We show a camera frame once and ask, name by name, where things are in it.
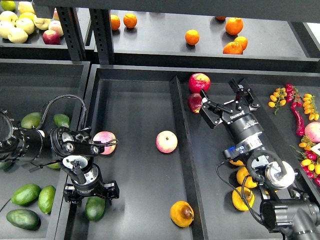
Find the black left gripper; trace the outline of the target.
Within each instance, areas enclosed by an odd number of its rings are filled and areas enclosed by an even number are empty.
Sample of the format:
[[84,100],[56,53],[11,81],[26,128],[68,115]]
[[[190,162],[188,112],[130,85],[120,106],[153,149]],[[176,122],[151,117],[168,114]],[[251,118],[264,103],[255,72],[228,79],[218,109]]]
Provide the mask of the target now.
[[115,180],[103,183],[100,168],[93,164],[87,172],[83,172],[80,167],[75,169],[76,180],[66,183],[63,188],[63,197],[67,203],[82,205],[84,197],[101,197],[112,205],[112,201],[119,199],[120,189]]

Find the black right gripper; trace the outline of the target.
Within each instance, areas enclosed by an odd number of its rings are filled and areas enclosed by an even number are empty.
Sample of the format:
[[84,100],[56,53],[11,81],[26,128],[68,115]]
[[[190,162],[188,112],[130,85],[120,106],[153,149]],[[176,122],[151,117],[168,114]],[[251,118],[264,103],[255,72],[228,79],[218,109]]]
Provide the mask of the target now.
[[251,136],[259,136],[263,128],[251,113],[261,107],[258,97],[245,78],[231,79],[229,86],[235,93],[235,100],[223,104],[212,101],[201,89],[202,98],[199,113],[207,125],[214,129],[223,123],[233,142],[237,145]]

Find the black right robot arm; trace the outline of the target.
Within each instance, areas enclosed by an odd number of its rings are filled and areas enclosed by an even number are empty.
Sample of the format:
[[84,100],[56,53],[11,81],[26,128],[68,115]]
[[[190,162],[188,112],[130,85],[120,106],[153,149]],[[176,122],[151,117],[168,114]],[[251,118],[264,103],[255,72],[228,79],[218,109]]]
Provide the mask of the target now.
[[223,124],[234,145],[223,151],[225,162],[240,160],[259,187],[261,203],[255,212],[242,185],[236,194],[252,217],[271,233],[285,240],[320,238],[320,205],[306,190],[294,186],[299,173],[282,160],[271,146],[263,127],[252,113],[260,107],[244,79],[229,81],[235,99],[223,104],[212,101],[201,89],[200,115],[211,129]]

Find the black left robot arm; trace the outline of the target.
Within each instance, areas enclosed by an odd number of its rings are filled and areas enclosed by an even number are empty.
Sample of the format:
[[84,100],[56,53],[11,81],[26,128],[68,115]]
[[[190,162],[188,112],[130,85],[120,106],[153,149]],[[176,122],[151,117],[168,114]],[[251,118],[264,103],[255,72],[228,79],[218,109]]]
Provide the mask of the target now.
[[91,128],[82,126],[70,130],[61,126],[46,133],[41,129],[51,105],[59,99],[77,99],[73,94],[60,95],[49,101],[41,114],[37,127],[23,128],[11,118],[6,110],[0,112],[0,161],[31,164],[30,171],[54,163],[70,177],[71,182],[63,188],[66,202],[77,203],[83,198],[99,197],[105,200],[118,199],[120,190],[115,180],[105,183],[94,158],[106,147],[117,145],[116,138],[105,143],[94,141]]

